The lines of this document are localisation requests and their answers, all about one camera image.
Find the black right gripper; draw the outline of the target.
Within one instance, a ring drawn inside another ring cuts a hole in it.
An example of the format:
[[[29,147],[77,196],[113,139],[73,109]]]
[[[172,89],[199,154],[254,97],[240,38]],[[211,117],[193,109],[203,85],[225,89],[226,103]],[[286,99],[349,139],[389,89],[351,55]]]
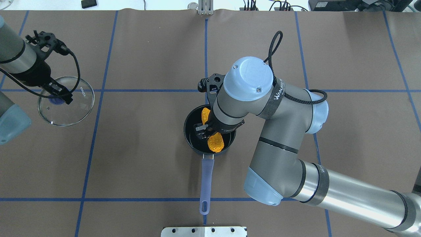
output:
[[[242,126],[245,123],[244,120],[241,122],[234,124],[234,125],[228,125],[223,122],[221,122],[214,112],[210,112],[209,119],[206,123],[197,123],[194,126],[194,132],[197,133],[197,137],[203,141],[208,140],[211,136],[213,136],[215,133],[220,134],[228,134],[233,131],[235,131],[238,127]]]

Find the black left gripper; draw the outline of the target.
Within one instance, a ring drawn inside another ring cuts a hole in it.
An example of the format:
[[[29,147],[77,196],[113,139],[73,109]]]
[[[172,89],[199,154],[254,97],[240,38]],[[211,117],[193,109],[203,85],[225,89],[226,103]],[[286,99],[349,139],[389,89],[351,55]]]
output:
[[[16,79],[27,87],[42,87],[52,96],[49,101],[54,105],[70,104],[74,78],[51,78],[51,67],[44,61],[37,60],[27,71],[17,73]]]

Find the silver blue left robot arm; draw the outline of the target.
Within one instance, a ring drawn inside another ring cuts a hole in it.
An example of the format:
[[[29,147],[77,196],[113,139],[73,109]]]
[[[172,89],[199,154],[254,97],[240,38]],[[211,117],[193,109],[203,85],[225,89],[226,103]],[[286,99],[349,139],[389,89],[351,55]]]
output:
[[[51,77],[51,68],[45,62],[52,52],[64,56],[75,55],[53,33],[34,31],[34,36],[23,39],[1,18],[1,73],[39,98],[61,100],[70,104],[73,101],[73,90],[68,90],[54,80]],[[2,145],[20,135],[32,123],[30,117],[4,93],[1,93],[0,121]]]

